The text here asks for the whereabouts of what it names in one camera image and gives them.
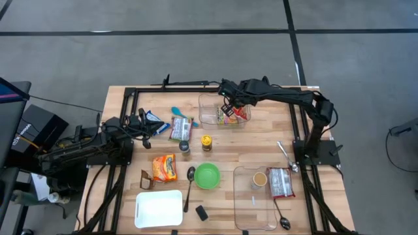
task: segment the black eraser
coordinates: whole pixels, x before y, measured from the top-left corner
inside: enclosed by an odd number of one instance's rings
[[[202,221],[205,221],[207,218],[209,218],[208,214],[203,209],[202,205],[196,207],[196,212],[197,212],[197,214],[199,215],[199,217],[201,218]]]

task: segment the wooden table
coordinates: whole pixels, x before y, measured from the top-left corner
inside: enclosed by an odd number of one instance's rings
[[[113,116],[119,117],[123,92],[125,86],[109,87],[102,121]],[[199,93],[140,93],[138,107],[151,110],[153,114],[163,121],[170,121],[171,107],[177,106],[187,116],[194,116],[199,122]],[[300,112],[296,107],[300,135],[302,124]],[[233,171],[238,166],[272,166],[286,167],[284,154],[277,146],[276,141],[281,140],[289,157],[294,160],[292,141],[294,140],[289,105],[274,101],[262,101],[256,107],[251,107],[251,121],[243,129],[205,130],[202,125],[194,128],[191,136],[191,155],[184,157],[178,149],[178,143],[168,141],[170,131],[150,139],[152,149],[142,147],[142,142],[135,142],[132,163],[127,167],[127,175],[123,188],[123,198],[120,209],[118,234],[170,234],[172,229],[179,234],[241,234],[235,227]],[[213,149],[210,153],[203,152],[201,136],[209,134],[213,138]],[[190,166],[199,166],[203,162],[217,165],[221,171],[221,182],[216,189],[207,191],[198,188],[194,183],[191,186],[189,212],[184,213],[183,222],[177,227],[157,227],[139,229],[134,225],[135,198],[145,190],[140,188],[141,170],[152,174],[152,159],[154,157],[175,153],[178,181],[157,183],[154,191],[178,189],[187,196],[189,182],[186,172]],[[84,195],[78,216],[83,221],[84,202],[90,183],[100,166],[89,170]],[[106,181],[108,177],[107,166],[97,178],[88,202],[88,219],[93,216],[103,201]],[[318,166],[322,190],[326,203],[348,229],[354,230],[353,220],[344,189],[341,175],[330,166]],[[300,174],[292,174],[293,189],[296,197],[277,200],[283,216],[291,222],[292,229],[286,231],[280,225],[273,231],[250,231],[250,234],[310,234],[308,214],[302,179]],[[314,199],[315,216],[318,229],[322,228],[319,208]],[[209,219],[201,221],[195,208],[203,205]],[[110,229],[113,206],[110,205],[106,219],[106,230]]]

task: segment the computer monitor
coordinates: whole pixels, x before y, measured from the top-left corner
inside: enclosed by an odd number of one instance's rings
[[[0,104],[8,102],[26,101],[30,96],[10,82],[0,78]]]

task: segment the orange snack bag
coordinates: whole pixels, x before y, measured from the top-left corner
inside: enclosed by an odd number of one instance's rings
[[[156,157],[152,160],[153,179],[158,182],[177,180],[175,154]]]

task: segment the blue utensil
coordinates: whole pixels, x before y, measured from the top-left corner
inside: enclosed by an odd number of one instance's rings
[[[174,114],[174,115],[177,115],[177,116],[180,116],[180,117],[183,117],[183,118],[187,118],[185,115],[183,115],[182,114],[182,112],[180,111],[180,109],[179,108],[177,108],[177,107],[171,107],[171,112]],[[194,127],[199,127],[199,124],[197,123],[197,122],[193,122],[193,126]]]

